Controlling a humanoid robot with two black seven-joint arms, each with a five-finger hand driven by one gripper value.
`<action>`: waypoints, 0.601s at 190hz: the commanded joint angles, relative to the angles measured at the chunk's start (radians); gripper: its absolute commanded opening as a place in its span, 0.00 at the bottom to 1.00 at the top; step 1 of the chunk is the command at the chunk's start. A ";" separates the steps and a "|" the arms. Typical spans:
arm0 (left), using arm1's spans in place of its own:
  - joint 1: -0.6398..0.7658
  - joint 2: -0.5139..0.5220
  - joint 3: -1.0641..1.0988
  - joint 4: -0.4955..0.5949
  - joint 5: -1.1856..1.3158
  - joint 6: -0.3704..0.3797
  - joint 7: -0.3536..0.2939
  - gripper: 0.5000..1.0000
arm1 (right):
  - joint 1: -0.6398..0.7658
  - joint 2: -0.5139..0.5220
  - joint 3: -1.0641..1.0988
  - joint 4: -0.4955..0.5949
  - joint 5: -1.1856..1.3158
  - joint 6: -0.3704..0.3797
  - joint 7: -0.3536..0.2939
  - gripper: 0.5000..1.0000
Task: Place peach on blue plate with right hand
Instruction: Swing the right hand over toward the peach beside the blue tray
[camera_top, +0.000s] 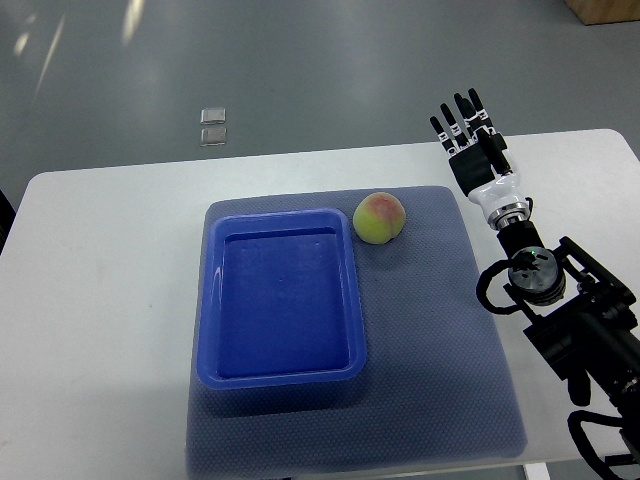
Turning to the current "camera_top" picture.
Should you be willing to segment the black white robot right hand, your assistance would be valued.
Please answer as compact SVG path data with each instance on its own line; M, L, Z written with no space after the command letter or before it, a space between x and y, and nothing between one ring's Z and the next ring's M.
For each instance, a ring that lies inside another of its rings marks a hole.
M449 167L464 196L479 206L495 231L530 219L533 200L519 191L520 175L503 135L495 128L478 92L456 93L455 115L448 104L430 124L448 155Z

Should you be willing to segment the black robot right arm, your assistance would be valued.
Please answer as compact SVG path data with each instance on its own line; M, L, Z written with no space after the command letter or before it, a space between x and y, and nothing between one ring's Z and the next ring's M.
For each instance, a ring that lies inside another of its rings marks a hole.
M494 213L505 259L481 273L476 296L496 315L521 312L524 334L567 384L576 411L567 425L602 479L639 461L638 321L631 290L568 237L544 247L527 208Z

